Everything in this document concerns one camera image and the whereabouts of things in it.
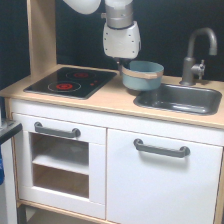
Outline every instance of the stainless steel sink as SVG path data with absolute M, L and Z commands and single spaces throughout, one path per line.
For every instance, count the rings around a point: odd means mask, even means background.
M 140 107 L 212 115 L 218 111 L 221 98 L 220 92 L 211 89 L 161 84 L 156 90 L 142 92 L 134 103 Z

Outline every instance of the dark backdrop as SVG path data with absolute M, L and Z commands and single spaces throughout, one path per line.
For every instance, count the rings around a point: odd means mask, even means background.
M 56 0 L 58 63 L 116 69 L 103 52 L 101 12 L 103 2 L 96 13 L 84 16 Z M 199 37 L 195 57 L 206 60 L 204 79 L 224 80 L 223 0 L 134 0 L 134 13 L 142 39 L 137 59 L 158 62 L 166 75 L 181 76 L 190 34 L 210 27 L 218 56 L 208 56 L 208 38 Z M 29 74 L 26 0 L 0 0 L 0 89 Z

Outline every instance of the stovetop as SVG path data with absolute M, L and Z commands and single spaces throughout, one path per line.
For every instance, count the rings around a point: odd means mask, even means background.
M 109 82 L 116 73 L 64 67 L 35 84 L 25 92 L 88 99 Z

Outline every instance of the countertop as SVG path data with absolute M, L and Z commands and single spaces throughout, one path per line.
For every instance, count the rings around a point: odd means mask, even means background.
M 138 107 L 133 103 L 133 101 L 139 92 L 131 91 L 124 87 L 122 84 L 122 78 L 119 75 L 113 78 L 109 83 L 103 86 L 87 100 L 25 93 L 23 91 L 26 87 L 32 85 L 38 80 L 60 69 L 61 67 L 81 68 L 77 66 L 57 65 L 38 78 L 28 76 L 19 82 L 5 88 L 0 92 L 0 96 L 224 129 L 224 83 L 222 82 L 201 81 L 194 86 L 198 88 L 214 89 L 221 92 L 223 95 L 218 112 L 214 115 L 208 116 Z M 181 78 L 179 77 L 163 76 L 162 83 L 179 85 L 180 80 Z

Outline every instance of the silver faucet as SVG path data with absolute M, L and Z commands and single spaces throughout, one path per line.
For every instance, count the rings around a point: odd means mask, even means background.
M 208 35 L 210 41 L 209 55 L 217 55 L 217 39 L 213 30 L 210 28 L 202 28 L 194 31 L 189 40 L 187 57 L 184 58 L 183 75 L 180 82 L 184 86 L 195 85 L 194 74 L 198 75 L 199 79 L 202 79 L 204 75 L 204 60 L 202 60 L 201 64 L 195 64 L 195 58 L 193 56 L 195 39 L 198 35 Z

